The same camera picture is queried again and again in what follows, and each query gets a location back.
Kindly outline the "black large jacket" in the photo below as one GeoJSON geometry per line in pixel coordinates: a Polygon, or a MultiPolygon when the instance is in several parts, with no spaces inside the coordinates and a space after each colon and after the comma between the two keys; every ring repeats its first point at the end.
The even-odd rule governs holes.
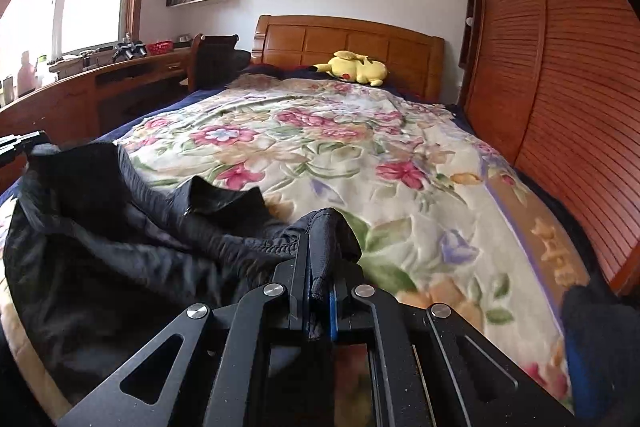
{"type": "Polygon", "coordinates": [[[361,255],[335,209],[286,223],[255,187],[194,176],[163,192],[121,146],[42,144],[18,184],[4,266],[28,339],[77,402],[188,306],[233,305],[300,253],[317,301],[336,262],[361,255]]]}

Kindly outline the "wooden chair with dark clothes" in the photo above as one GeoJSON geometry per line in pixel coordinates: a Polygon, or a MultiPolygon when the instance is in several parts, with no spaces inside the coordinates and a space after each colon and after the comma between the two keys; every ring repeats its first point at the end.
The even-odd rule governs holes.
{"type": "Polygon", "coordinates": [[[250,52],[236,47],[239,40],[238,35],[194,37],[186,68],[190,93],[224,86],[250,64],[250,52]]]}

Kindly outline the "floral bed blanket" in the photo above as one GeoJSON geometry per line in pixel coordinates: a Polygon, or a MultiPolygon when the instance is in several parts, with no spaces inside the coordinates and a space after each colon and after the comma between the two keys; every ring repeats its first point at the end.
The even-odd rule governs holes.
{"type": "MultiPolygon", "coordinates": [[[[1,158],[24,157],[24,174],[36,146],[98,142],[126,150],[157,190],[194,176],[227,190],[255,187],[283,222],[332,208],[355,233],[360,258],[336,262],[318,301],[308,259],[306,336],[299,347],[273,347],[252,426],[337,426],[330,295],[344,261],[398,303],[450,306],[574,415],[559,304],[585,282],[582,260],[546,204],[445,107],[358,84],[252,74],[84,143],[58,145],[43,131],[3,135],[1,158]]],[[[68,401],[47,372],[4,266],[22,176],[1,207],[1,421],[63,426],[85,398],[68,401]]]]}

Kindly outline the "wooden desk cabinet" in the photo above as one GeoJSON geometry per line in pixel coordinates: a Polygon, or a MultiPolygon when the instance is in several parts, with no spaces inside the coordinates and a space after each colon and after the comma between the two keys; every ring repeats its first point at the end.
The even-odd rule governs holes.
{"type": "Polygon", "coordinates": [[[43,131],[58,145],[99,138],[184,98],[189,57],[188,49],[149,55],[52,83],[3,107],[1,134],[43,131]]]}

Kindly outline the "wooden bed headboard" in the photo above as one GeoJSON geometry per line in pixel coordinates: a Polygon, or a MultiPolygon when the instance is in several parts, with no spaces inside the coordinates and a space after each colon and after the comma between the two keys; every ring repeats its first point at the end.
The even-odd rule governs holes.
{"type": "Polygon", "coordinates": [[[400,93],[435,103],[444,45],[440,37],[368,20],[264,14],[256,25],[252,62],[294,69],[325,63],[336,51],[356,52],[384,63],[390,72],[386,82],[400,93]]]}

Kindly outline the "yellow Pikachu plush toy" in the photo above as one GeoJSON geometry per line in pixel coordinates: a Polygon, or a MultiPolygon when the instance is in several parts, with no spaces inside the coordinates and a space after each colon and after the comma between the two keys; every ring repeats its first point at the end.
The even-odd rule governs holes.
{"type": "Polygon", "coordinates": [[[347,82],[382,86],[388,75],[384,63],[371,60],[367,55],[350,51],[337,51],[329,62],[314,65],[317,72],[325,72],[334,78],[347,82]]]}

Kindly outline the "wooden slatted wardrobe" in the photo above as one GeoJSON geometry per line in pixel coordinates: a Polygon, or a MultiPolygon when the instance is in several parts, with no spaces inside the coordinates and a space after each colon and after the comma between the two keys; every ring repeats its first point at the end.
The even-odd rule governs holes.
{"type": "Polygon", "coordinates": [[[475,133],[562,202],[608,285],[639,287],[639,19],[628,0],[473,0],[475,133]]]}

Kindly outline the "red basket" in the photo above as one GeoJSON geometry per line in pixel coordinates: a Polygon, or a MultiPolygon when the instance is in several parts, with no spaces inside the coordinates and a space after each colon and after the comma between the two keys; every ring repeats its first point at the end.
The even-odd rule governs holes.
{"type": "Polygon", "coordinates": [[[164,55],[174,50],[174,43],[171,40],[160,40],[157,42],[147,43],[145,45],[145,49],[149,55],[164,55]]]}

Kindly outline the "black device on desk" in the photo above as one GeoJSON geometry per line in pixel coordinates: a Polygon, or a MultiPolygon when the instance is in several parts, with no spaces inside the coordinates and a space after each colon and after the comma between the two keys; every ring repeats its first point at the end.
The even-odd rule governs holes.
{"type": "Polygon", "coordinates": [[[148,55],[145,44],[140,40],[134,40],[129,34],[125,39],[114,45],[112,62],[130,61],[134,58],[142,58],[148,55]]]}

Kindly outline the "pink bottle on windowsill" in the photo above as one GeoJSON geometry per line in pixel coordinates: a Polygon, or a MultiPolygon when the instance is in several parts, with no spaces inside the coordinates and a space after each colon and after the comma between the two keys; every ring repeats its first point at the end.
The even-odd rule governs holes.
{"type": "Polygon", "coordinates": [[[30,62],[28,51],[24,51],[21,56],[21,67],[17,73],[17,95],[24,96],[38,88],[36,68],[30,62]]]}

